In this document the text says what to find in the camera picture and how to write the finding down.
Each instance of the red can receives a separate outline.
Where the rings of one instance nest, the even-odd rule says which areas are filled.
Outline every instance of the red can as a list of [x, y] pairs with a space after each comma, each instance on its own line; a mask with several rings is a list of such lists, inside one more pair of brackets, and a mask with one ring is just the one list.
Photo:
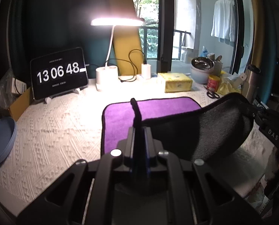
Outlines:
[[207, 89], [210, 91], [216, 92], [217, 89], [219, 88], [220, 81], [221, 81], [221, 79], [218, 76], [209, 75]]

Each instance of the scissors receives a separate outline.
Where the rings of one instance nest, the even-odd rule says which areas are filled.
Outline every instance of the scissors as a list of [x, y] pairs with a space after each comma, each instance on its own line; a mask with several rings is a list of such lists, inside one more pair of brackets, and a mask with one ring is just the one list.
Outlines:
[[219, 99], [220, 98], [220, 96], [217, 93], [215, 93], [213, 91], [210, 91], [209, 89], [207, 89], [206, 95], [211, 99]]

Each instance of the purple towel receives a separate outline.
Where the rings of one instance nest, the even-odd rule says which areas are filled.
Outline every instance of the purple towel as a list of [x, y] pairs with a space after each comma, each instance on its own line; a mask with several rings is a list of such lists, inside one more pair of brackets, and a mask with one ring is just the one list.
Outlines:
[[[142, 120], [191, 112], [201, 106], [192, 98], [179, 97], [138, 101]], [[120, 140], [126, 139], [133, 124], [134, 112], [130, 102], [110, 104], [102, 115], [101, 155], [116, 148]]]

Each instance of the tissue box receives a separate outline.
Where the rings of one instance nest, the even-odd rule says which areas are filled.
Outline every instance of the tissue box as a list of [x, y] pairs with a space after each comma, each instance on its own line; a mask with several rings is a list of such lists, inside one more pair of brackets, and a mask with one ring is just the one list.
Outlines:
[[157, 84], [164, 92], [187, 92], [192, 88], [193, 80], [183, 73], [158, 73]]

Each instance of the table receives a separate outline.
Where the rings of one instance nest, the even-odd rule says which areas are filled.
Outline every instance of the table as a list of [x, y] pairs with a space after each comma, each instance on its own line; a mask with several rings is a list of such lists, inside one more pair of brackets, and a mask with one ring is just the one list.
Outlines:
[[[101, 116], [108, 104], [182, 96], [193, 98], [202, 107], [215, 101], [195, 82], [190, 92], [164, 93], [151, 79], [125, 82], [116, 91], [105, 93], [96, 91], [95, 80], [90, 80], [79, 95], [70, 93], [48, 105], [31, 105], [17, 121], [14, 148], [0, 168], [0, 202], [18, 215], [77, 159], [99, 159]], [[272, 147], [254, 124], [242, 146], [215, 169], [245, 197], [263, 176]]]

